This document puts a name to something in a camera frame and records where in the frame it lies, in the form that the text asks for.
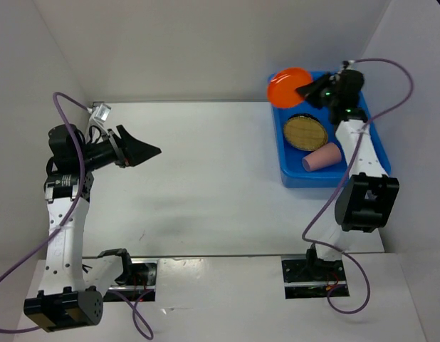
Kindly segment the black plastic plate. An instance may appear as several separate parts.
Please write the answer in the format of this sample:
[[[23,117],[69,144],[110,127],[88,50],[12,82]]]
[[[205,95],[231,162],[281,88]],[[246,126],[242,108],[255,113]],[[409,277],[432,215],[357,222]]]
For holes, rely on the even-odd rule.
[[[311,115],[310,113],[297,113],[294,115],[294,117],[304,117],[304,118],[309,118],[311,120],[318,121],[318,119],[315,116]]]

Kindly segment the orange plastic plate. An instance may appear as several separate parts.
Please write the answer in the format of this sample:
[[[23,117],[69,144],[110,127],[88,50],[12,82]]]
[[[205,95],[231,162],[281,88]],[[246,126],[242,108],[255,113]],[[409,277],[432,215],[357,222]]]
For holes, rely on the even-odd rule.
[[[288,109],[300,105],[304,97],[297,88],[313,82],[311,74],[302,68],[287,68],[275,74],[268,83],[266,95],[276,108]]]

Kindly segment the green-rimmed bamboo tray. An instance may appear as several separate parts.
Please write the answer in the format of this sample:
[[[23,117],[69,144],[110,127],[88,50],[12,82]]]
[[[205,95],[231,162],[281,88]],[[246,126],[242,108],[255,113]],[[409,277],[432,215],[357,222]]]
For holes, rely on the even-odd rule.
[[[312,152],[328,143],[328,133],[320,121],[291,116],[283,125],[283,137],[295,149]]]

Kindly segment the pink plastic cup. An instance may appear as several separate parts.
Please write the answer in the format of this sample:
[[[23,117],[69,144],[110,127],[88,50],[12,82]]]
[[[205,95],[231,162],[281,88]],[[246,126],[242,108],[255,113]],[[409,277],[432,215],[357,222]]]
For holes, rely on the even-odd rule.
[[[314,172],[332,165],[336,165],[342,160],[342,153],[339,147],[329,142],[319,149],[311,152],[302,159],[302,165],[306,172]]]

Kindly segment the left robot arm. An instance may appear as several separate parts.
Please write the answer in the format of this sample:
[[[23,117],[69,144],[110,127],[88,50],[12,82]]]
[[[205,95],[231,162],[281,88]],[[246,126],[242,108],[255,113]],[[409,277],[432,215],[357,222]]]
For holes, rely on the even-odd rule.
[[[134,138],[122,125],[99,143],[86,142],[75,125],[59,125],[49,131],[48,145],[53,155],[44,191],[51,238],[39,289],[24,301],[23,312],[46,332],[96,326],[108,289],[129,283],[134,267],[125,248],[101,252],[91,266],[83,263],[93,171],[109,164],[135,167],[161,149]]]

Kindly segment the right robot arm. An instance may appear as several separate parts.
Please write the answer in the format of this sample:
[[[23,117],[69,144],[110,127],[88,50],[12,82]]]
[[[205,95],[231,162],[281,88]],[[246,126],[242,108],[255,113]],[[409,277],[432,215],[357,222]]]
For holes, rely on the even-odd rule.
[[[304,271],[312,280],[338,270],[354,231],[371,233],[387,223],[399,191],[398,180],[379,161],[367,114],[360,107],[364,81],[362,73],[346,69],[325,73],[296,90],[313,108],[329,110],[328,120],[347,163],[347,180],[335,201],[335,223],[323,242],[312,243],[306,252]]]

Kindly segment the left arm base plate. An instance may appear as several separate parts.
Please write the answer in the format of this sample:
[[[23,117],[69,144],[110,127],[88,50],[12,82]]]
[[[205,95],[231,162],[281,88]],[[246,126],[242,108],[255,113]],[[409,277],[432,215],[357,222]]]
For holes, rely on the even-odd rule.
[[[114,294],[116,291],[134,303],[154,302],[157,283],[157,259],[132,258],[131,275],[123,284],[114,283],[106,295],[104,302],[118,302],[122,299]]]

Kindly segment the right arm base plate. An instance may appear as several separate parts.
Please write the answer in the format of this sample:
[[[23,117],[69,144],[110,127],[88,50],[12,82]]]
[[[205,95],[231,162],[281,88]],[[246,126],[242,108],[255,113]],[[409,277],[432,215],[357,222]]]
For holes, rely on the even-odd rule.
[[[329,291],[331,297],[350,295],[343,262],[328,262],[327,266],[309,265],[305,256],[281,259],[286,299],[320,299]]]

